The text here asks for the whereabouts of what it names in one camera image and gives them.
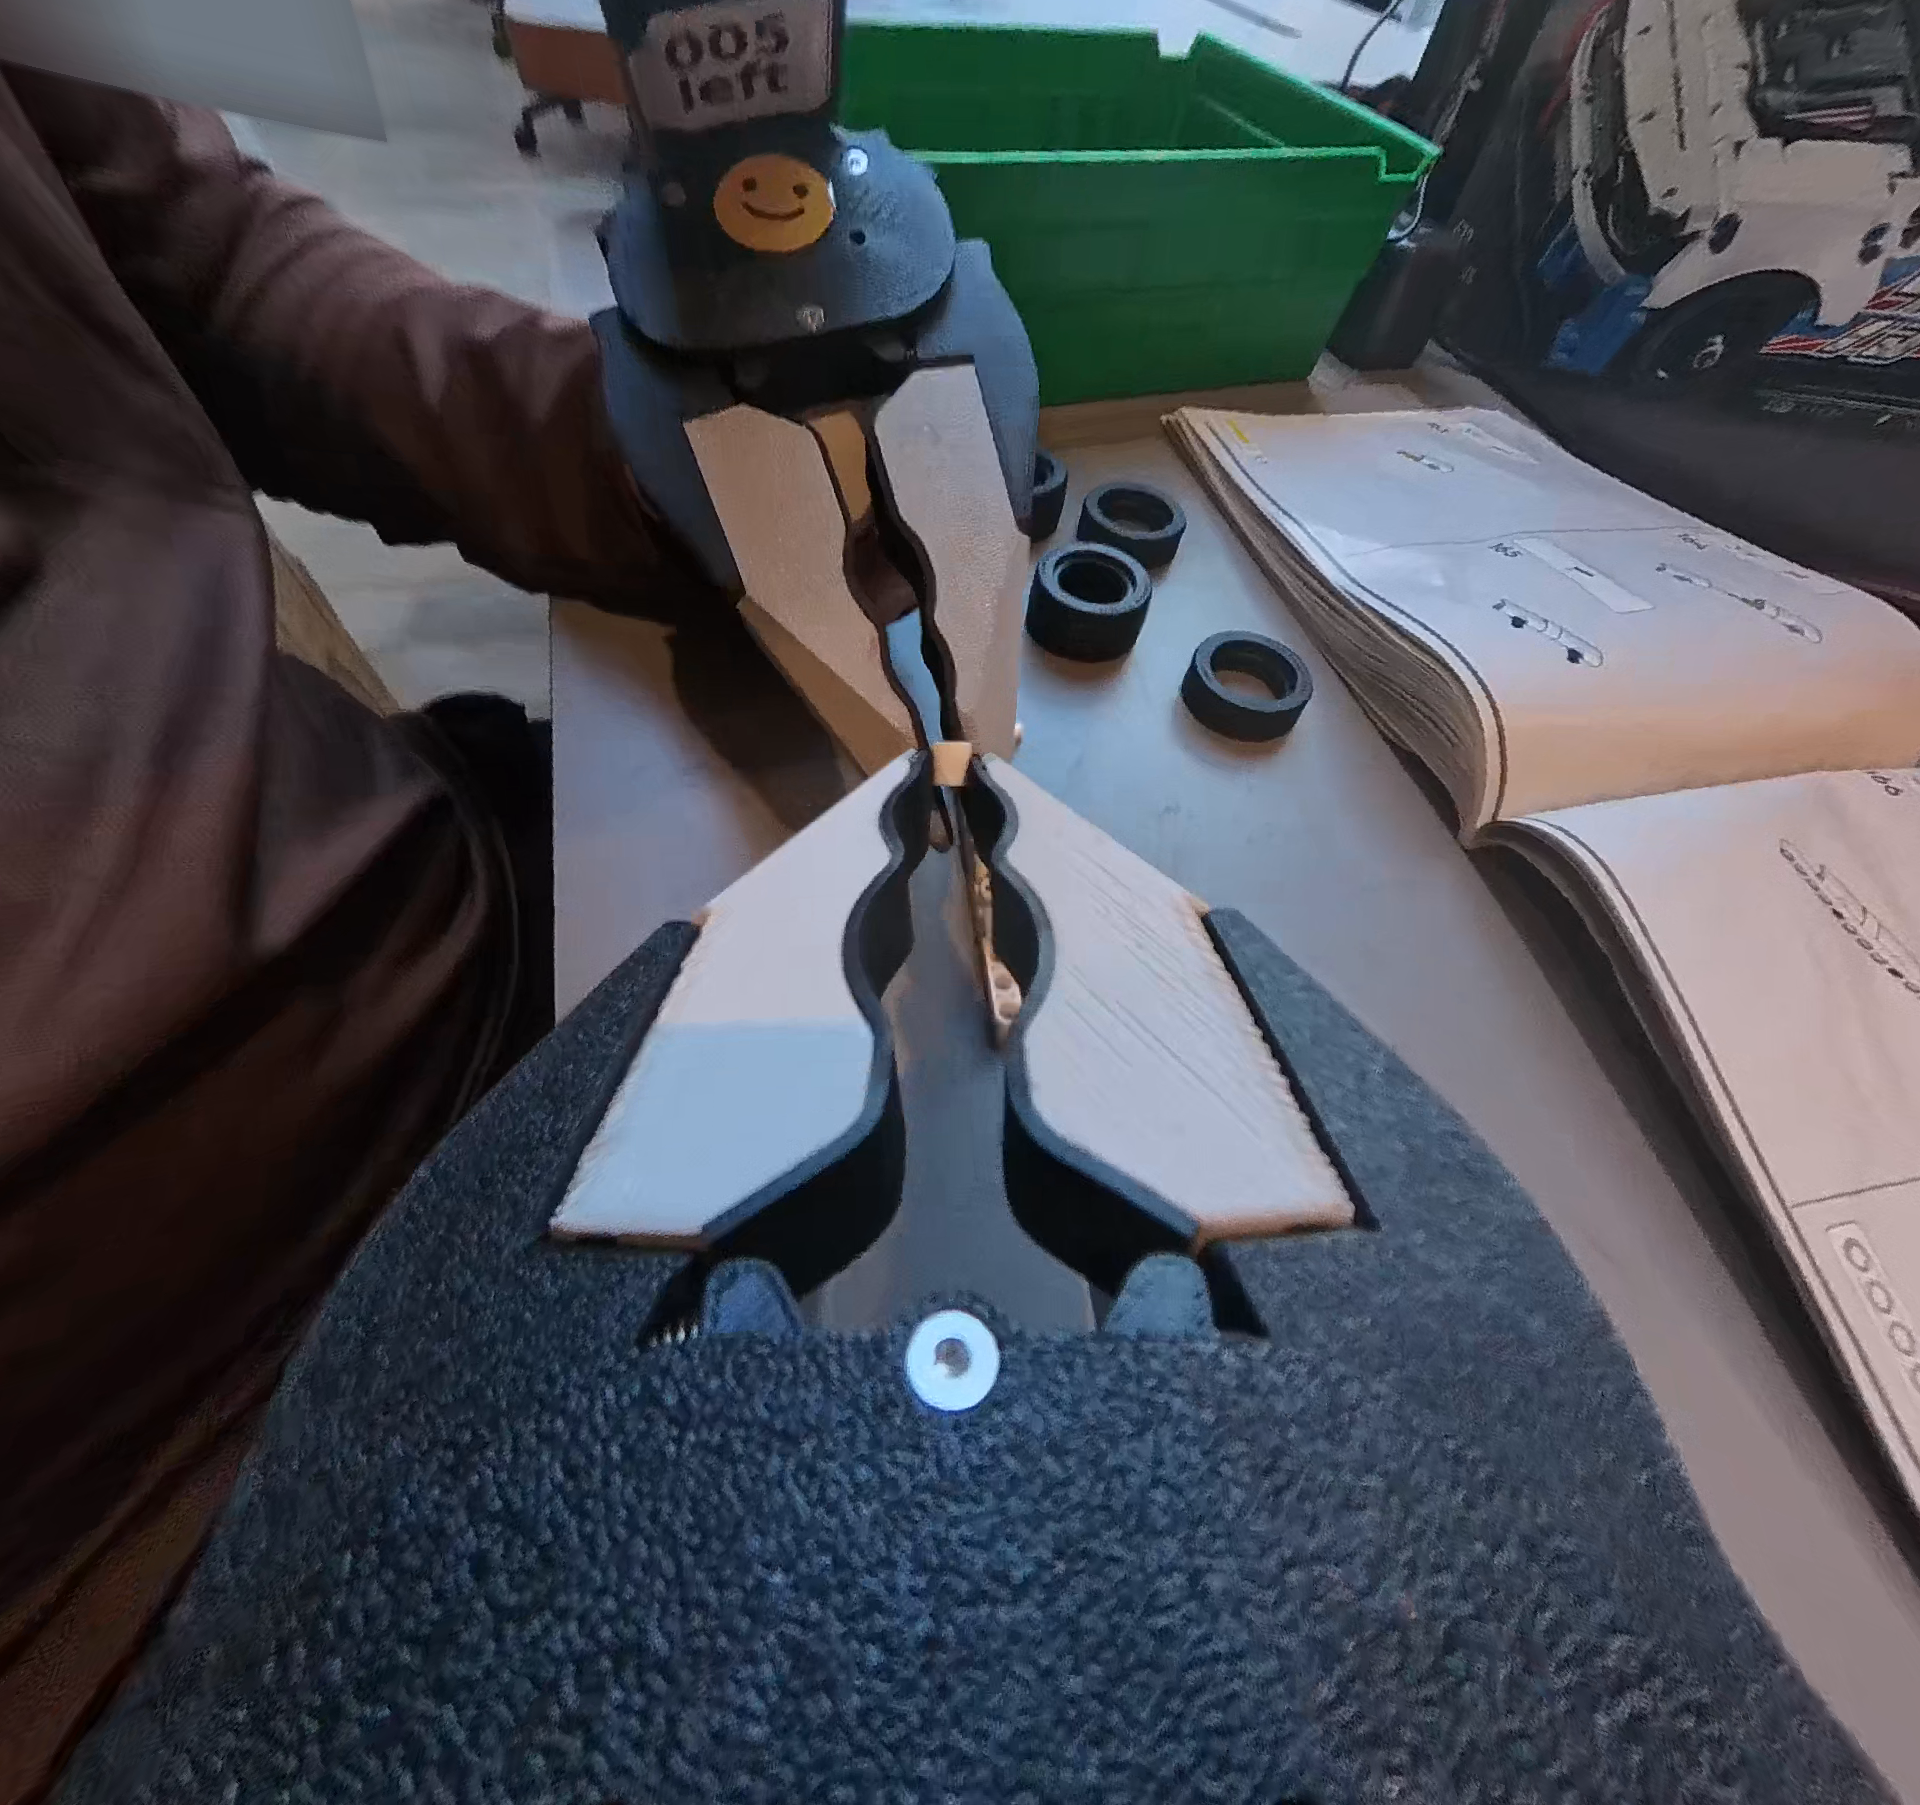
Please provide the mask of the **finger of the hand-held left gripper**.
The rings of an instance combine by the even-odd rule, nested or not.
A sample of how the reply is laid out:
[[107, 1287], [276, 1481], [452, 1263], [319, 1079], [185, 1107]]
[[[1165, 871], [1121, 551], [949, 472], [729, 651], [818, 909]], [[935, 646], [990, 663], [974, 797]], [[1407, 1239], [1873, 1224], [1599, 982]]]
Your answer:
[[788, 422], [768, 407], [687, 417], [741, 615], [829, 742], [873, 771], [922, 742], [889, 630], [917, 606], [883, 547], [865, 434], [849, 417]]
[[1018, 751], [1024, 530], [974, 368], [917, 368], [865, 422], [922, 615], [935, 737]]

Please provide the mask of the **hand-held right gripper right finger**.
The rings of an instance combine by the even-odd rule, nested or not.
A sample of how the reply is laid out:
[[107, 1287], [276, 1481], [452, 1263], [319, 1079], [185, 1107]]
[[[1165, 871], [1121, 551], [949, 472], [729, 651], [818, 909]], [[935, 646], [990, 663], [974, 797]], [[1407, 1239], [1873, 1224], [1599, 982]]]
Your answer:
[[1000, 1189], [1098, 1300], [1150, 1251], [1356, 1232], [1225, 909], [1077, 817], [1012, 762], [974, 762], [968, 822], [996, 871], [996, 954], [1024, 988], [1000, 1041]]

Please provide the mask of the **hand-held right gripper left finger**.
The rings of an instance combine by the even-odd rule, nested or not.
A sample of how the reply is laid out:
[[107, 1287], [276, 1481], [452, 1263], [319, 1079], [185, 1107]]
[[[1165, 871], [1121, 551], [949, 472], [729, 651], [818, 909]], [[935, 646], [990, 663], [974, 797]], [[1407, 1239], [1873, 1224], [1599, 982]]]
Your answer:
[[775, 1263], [806, 1300], [889, 1232], [901, 1094], [883, 998], [917, 946], [922, 828], [932, 751], [901, 751], [687, 926], [548, 1239]]

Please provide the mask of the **long white toy beam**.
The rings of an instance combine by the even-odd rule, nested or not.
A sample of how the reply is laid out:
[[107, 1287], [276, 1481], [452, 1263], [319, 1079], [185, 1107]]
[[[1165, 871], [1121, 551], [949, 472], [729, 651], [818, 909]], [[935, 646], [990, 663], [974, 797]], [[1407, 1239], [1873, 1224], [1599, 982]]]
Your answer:
[[954, 822], [954, 855], [958, 855], [958, 893], [968, 893], [968, 946], [974, 946], [974, 982], [978, 982], [978, 1013], [990, 1013], [990, 1041], [1000, 1048], [1018, 1013], [1024, 1013], [1024, 988], [1018, 974], [1000, 970], [996, 954], [996, 871], [974, 844], [974, 822], [968, 822], [968, 797], [949, 785], [949, 822]]

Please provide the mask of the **green plastic bin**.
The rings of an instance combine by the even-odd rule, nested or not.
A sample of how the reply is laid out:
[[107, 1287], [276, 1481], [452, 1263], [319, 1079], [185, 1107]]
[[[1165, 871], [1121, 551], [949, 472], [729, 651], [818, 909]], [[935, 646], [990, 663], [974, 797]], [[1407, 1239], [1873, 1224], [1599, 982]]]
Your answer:
[[1304, 380], [1433, 171], [1407, 121], [1221, 34], [849, 22], [841, 121], [922, 160], [1042, 396]]

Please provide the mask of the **grey desk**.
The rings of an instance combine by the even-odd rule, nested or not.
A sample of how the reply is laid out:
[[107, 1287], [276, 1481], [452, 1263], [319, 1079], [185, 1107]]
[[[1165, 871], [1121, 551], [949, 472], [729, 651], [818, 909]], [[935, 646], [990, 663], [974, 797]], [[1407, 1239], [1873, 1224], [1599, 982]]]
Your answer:
[[[1079, 404], [1042, 422], [1067, 455], [1060, 521], [1079, 489], [1143, 477], [1186, 507], [1186, 547], [1130, 662], [1067, 663], [1024, 646], [1018, 770], [1205, 903], [1245, 909], [1527, 1182], [1612, 1308], [1748, 1597], [1916, 1795], [1916, 1512], [1768, 1232], [1551, 880], [1451, 844], [1446, 804], [1221, 521], [1163, 430], [1165, 407], [1173, 396]], [[1287, 737], [1210, 737], [1182, 710], [1186, 651], [1221, 630], [1279, 641], [1314, 663]], [[579, 599], [548, 606], [548, 770], [561, 1013], [849, 784], [741, 622], [696, 641]]]

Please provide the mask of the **narrow black rubber tyre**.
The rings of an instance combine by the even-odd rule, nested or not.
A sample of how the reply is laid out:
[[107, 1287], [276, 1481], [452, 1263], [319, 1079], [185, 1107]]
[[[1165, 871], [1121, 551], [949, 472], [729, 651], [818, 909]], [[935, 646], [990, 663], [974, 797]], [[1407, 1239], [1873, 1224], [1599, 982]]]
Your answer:
[[1087, 489], [1077, 521], [1079, 547], [1107, 547], [1143, 571], [1173, 568], [1182, 530], [1186, 530], [1182, 505], [1141, 477]]

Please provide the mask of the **wooden side panel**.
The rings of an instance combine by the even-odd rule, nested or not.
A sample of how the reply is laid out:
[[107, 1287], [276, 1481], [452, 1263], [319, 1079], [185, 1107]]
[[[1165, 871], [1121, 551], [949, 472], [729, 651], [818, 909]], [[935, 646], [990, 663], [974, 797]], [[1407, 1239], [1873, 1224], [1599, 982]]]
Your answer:
[[370, 715], [402, 715], [397, 688], [359, 651], [359, 641], [328, 606], [319, 580], [276, 538], [263, 538], [263, 551], [273, 551], [273, 641], [276, 641], [276, 651], [316, 663], [319, 677], [335, 677]]

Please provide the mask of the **black power adapter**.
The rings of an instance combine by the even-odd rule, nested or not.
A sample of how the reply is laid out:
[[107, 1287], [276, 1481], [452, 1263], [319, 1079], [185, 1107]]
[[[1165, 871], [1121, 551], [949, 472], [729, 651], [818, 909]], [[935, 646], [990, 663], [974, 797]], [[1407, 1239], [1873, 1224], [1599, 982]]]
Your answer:
[[1407, 372], [1458, 287], [1458, 231], [1417, 224], [1375, 249], [1328, 353], [1349, 372]]

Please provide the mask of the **person's brown shirt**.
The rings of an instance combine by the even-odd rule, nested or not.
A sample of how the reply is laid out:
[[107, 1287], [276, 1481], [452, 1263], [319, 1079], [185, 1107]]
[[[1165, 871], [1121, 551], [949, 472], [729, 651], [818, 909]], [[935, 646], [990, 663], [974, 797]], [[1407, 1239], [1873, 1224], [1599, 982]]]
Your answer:
[[463, 797], [273, 641], [173, 368], [176, 105], [10, 64], [10, 1795], [208, 1524], [359, 1224], [495, 1060]]

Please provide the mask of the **open white instruction booklet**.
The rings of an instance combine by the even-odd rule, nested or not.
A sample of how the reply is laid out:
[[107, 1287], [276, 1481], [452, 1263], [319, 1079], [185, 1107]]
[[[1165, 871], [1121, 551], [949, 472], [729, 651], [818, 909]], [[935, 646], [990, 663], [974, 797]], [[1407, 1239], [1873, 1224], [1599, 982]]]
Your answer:
[[1920, 1493], [1920, 630], [1507, 407], [1165, 441], [1465, 855], [1532, 858]]

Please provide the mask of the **toy car box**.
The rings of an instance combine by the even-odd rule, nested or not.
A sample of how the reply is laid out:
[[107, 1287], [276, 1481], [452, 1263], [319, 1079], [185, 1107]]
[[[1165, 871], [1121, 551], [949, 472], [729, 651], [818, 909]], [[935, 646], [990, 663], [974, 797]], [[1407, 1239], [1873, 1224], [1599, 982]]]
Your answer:
[[1478, 380], [1695, 517], [1905, 558], [1916, 0], [1446, 0], [1408, 121]]

